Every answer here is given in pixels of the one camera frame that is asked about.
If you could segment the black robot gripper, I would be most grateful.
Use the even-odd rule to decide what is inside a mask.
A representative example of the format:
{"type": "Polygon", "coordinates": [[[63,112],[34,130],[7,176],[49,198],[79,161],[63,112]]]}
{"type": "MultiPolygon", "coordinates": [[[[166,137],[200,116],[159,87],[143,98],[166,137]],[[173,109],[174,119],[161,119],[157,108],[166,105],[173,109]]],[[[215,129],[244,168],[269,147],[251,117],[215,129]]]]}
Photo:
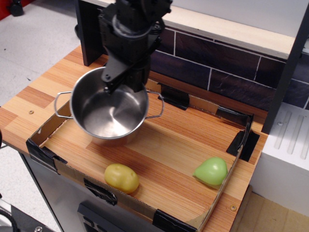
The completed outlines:
{"type": "Polygon", "coordinates": [[[150,73],[150,62],[145,60],[161,43],[165,14],[165,9],[101,11],[101,39],[109,56],[103,72],[105,93],[112,94],[124,80],[134,92],[144,88],[150,73]]]}

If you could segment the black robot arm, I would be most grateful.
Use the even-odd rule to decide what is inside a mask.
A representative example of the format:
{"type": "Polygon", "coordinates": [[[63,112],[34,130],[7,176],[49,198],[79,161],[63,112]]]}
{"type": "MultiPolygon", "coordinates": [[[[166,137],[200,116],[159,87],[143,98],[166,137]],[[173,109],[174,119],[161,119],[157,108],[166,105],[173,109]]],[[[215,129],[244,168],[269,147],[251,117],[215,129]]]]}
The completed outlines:
{"type": "Polygon", "coordinates": [[[104,91],[121,84],[138,92],[147,83],[151,54],[161,43],[163,16],[171,12],[170,0],[117,0],[98,16],[102,45],[108,61],[101,75],[104,91]]]}

